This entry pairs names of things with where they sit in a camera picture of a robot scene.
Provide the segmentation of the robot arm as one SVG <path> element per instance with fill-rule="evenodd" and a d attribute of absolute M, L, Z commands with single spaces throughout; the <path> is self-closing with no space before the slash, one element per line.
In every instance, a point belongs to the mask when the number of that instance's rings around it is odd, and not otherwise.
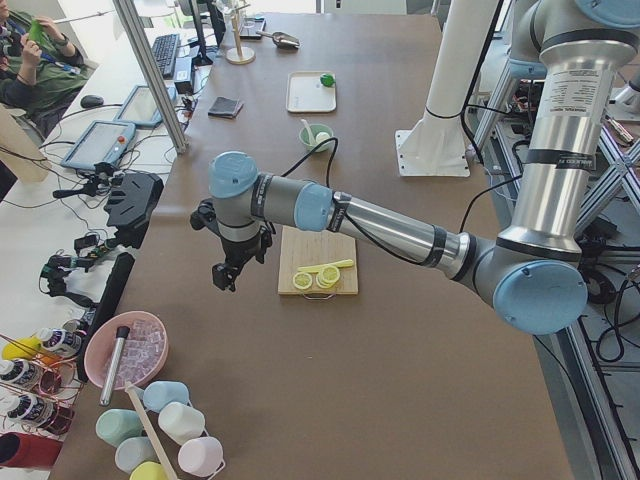
<path fill-rule="evenodd" d="M 366 240 L 465 285 L 509 325 L 539 335 L 574 322 L 587 302 L 574 235 L 617 70 L 639 50 L 635 1 L 520 1 L 507 69 L 544 87 L 510 225 L 495 239 L 449 232 L 327 185 L 260 172 L 245 153 L 210 164 L 210 197 L 190 218 L 217 235 L 214 284 L 233 289 L 271 245 L 270 223 Z"/>

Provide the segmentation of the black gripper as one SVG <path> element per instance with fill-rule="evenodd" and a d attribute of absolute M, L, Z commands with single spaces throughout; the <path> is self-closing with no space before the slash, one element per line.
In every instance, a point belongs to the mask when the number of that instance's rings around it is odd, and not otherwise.
<path fill-rule="evenodd" d="M 218 219 L 212 198 L 199 203 L 191 213 L 190 225 L 196 231 L 206 228 L 221 241 L 225 260 L 212 267 L 213 284 L 220 290 L 234 292 L 236 278 L 244 266 L 251 259 L 263 264 L 267 250 L 273 245 L 273 226 L 269 222 L 251 221 L 241 228 L 227 227 Z"/>

